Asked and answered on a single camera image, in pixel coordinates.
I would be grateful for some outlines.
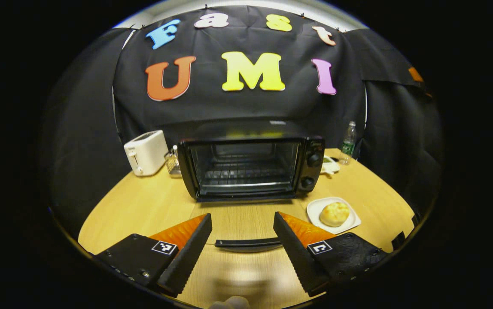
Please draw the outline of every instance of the bread roll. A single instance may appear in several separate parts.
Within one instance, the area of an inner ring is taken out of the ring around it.
[[[328,225],[329,227],[339,227],[340,225],[343,225],[344,222],[346,222],[346,219],[348,219],[348,217],[348,205],[340,202],[335,202],[323,208],[319,219],[323,224]]]

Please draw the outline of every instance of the wooden table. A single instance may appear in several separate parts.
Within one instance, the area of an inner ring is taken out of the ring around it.
[[[338,149],[325,154],[339,157]],[[351,161],[337,174],[319,177],[305,198],[277,202],[197,203],[181,178],[170,178],[166,168],[144,178],[126,175],[90,213],[78,242],[92,254],[109,248],[131,233],[150,236],[168,227],[211,213],[213,231],[201,252],[186,287],[177,299],[206,308],[233,295],[246,297],[252,308],[282,308],[308,301],[294,268],[280,247],[266,252],[241,254],[220,250],[216,239],[240,240],[276,237],[274,213],[282,211],[309,221],[306,207],[313,200],[337,196],[348,201],[362,223],[351,230],[392,252],[392,239],[413,230],[414,213],[384,180]]]

